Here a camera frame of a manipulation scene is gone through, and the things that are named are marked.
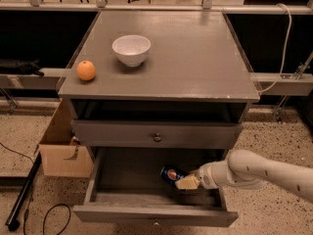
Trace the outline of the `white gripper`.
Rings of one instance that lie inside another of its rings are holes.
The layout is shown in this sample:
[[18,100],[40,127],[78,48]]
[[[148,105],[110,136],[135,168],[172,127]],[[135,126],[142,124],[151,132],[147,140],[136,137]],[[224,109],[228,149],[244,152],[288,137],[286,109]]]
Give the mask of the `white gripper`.
[[175,185],[180,190],[196,190],[199,185],[204,189],[216,189],[217,184],[215,183],[212,176],[212,163],[203,164],[198,169],[189,171],[189,174],[184,178],[181,178],[175,182]]

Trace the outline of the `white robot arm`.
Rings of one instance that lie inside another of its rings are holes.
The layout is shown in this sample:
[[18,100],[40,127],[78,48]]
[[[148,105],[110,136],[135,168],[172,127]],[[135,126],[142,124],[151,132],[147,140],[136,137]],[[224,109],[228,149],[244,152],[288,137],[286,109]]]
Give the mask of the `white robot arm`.
[[180,190],[224,186],[253,190],[266,182],[313,202],[312,168],[276,162],[249,150],[236,150],[224,161],[203,164],[177,180],[175,186]]

